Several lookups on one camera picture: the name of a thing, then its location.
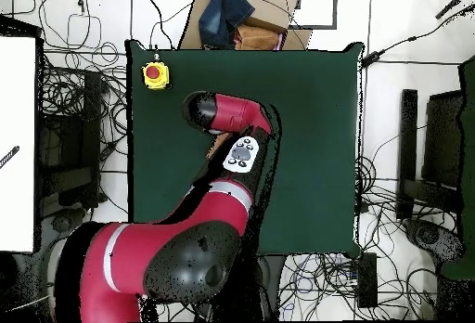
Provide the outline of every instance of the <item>white stripe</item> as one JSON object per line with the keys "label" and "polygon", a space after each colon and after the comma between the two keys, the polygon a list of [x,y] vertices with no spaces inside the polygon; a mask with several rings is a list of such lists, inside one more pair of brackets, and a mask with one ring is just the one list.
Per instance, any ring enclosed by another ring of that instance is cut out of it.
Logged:
{"label": "white stripe", "polygon": [[106,251],[104,252],[104,276],[106,277],[106,281],[108,282],[110,288],[115,291],[119,290],[116,288],[114,280],[112,279],[112,253],[114,251],[114,245],[117,241],[117,238],[120,236],[122,231],[128,226],[129,224],[123,224],[120,225],[117,229],[115,229],[114,233],[112,233],[112,236],[110,236]]}
{"label": "white stripe", "polygon": [[233,183],[228,183],[225,181],[217,181],[211,184],[211,189],[209,192],[222,192],[228,195],[231,195],[233,198],[239,200],[241,204],[246,208],[246,211],[249,212],[249,208],[252,205],[252,200],[250,199],[248,193],[241,187]]}

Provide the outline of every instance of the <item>floor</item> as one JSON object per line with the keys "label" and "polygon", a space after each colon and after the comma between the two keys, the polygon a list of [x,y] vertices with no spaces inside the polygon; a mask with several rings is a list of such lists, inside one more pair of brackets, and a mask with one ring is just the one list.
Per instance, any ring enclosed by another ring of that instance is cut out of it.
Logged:
{"label": "floor", "polygon": [[[168,19],[192,0],[156,0],[160,6],[163,19]],[[411,35],[418,35],[433,30],[439,21],[435,15],[450,0],[338,0],[336,30],[314,31],[309,48],[322,50],[342,50],[349,43],[359,41],[365,43],[366,53],[380,50]],[[451,16],[473,0],[464,0],[446,17]],[[131,2],[133,14],[131,23]],[[315,24],[328,24],[331,15],[331,0],[321,0],[316,11]],[[150,31],[158,21],[156,9],[148,0],[88,0],[91,15],[100,18],[101,34],[99,36],[99,21],[93,20],[91,32],[86,45],[94,47],[98,41],[111,42],[119,52],[123,52],[124,39],[133,36],[148,45]],[[28,11],[32,8],[32,0],[15,0],[15,12]],[[68,35],[68,17],[71,13],[80,13],[77,0],[46,0],[44,9],[47,12],[48,23],[59,35]],[[11,11],[11,0],[0,0],[0,12]],[[177,46],[182,30],[186,23],[187,10],[167,21],[163,27],[171,36],[173,45]],[[312,15],[303,14],[303,19],[311,19]],[[39,25],[38,11],[32,14],[17,15],[18,19]],[[71,18],[70,43],[79,44],[85,33],[83,19]],[[475,52],[475,20],[472,14],[464,18],[456,18],[447,23],[431,36],[415,42],[398,45],[381,57],[381,61],[363,71],[363,100],[364,105],[364,156],[372,159],[377,148],[385,141],[398,134],[399,102],[401,91],[406,88],[416,89],[419,96],[417,123],[423,125],[425,107],[432,94],[457,90],[459,81],[457,64],[473,56]],[[55,33],[46,29],[47,42],[52,45],[63,45]],[[158,28],[152,37],[152,43],[159,47],[167,47],[166,39],[159,33]],[[56,66],[64,66],[64,54],[49,53],[48,57]],[[98,62],[108,65],[104,58]],[[82,60],[81,67],[88,64]],[[125,58],[119,57],[115,65],[125,65]],[[418,151],[422,151],[424,129],[418,135]],[[126,152],[126,142],[120,144],[120,149]],[[397,160],[397,141],[385,145],[375,159],[378,178],[395,178]],[[422,154],[417,155],[417,175],[420,175]],[[104,170],[126,171],[126,157],[114,154],[107,162]],[[380,192],[388,195],[394,190],[394,181],[381,180],[377,186],[385,188]],[[123,174],[104,174],[102,187],[115,204],[126,208],[127,187],[126,176]],[[359,238],[360,243],[371,240],[374,229],[375,215],[379,213],[378,206],[370,213],[361,215]],[[394,281],[397,276],[405,281],[415,269],[425,267],[433,269],[429,256],[412,246],[398,226],[391,223],[394,216],[385,211],[385,226],[379,226],[379,247],[373,248],[378,259],[379,272],[379,301],[381,306],[376,309],[355,308],[351,296],[342,297],[334,291],[317,293],[315,284],[309,279],[310,272],[315,271],[322,263],[315,256],[299,255],[290,257],[281,279],[285,287],[292,280],[296,282],[297,290],[288,287],[282,291],[281,320],[344,320],[357,318],[431,318],[432,311],[428,297],[434,298],[436,282],[428,272],[416,272],[410,279],[414,291],[424,293],[421,297],[409,297],[405,284]],[[94,219],[102,222],[125,221],[126,214],[111,202],[106,202],[95,211]],[[443,214],[432,215],[426,219],[443,219]],[[415,307],[410,309],[409,301]],[[181,306],[172,307],[175,313]],[[182,312],[173,321],[192,320],[187,311]]]}

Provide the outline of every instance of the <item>red button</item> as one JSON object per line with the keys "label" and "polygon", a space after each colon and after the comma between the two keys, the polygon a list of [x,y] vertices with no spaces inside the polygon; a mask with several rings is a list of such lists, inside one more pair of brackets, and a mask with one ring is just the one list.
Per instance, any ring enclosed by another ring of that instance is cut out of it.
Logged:
{"label": "red button", "polygon": [[147,77],[150,79],[158,79],[160,75],[159,68],[155,66],[149,66],[147,68]]}

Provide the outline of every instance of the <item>white board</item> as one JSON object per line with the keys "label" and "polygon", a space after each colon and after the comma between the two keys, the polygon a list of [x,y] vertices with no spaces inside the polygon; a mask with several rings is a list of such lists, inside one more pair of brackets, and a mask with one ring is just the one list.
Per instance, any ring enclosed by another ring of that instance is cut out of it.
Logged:
{"label": "white board", "polygon": [[35,41],[0,36],[0,251],[32,252]]}

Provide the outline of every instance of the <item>yellow button base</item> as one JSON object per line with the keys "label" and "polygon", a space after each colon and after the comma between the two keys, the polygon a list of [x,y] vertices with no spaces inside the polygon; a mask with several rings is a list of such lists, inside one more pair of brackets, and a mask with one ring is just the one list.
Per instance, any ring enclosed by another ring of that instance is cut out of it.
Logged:
{"label": "yellow button base", "polygon": [[[159,77],[156,79],[150,79],[147,76],[147,69],[150,67],[156,67],[159,70]],[[149,62],[145,67],[142,67],[144,73],[144,83],[149,89],[160,90],[165,89],[170,83],[170,75],[168,67],[163,62]]]}

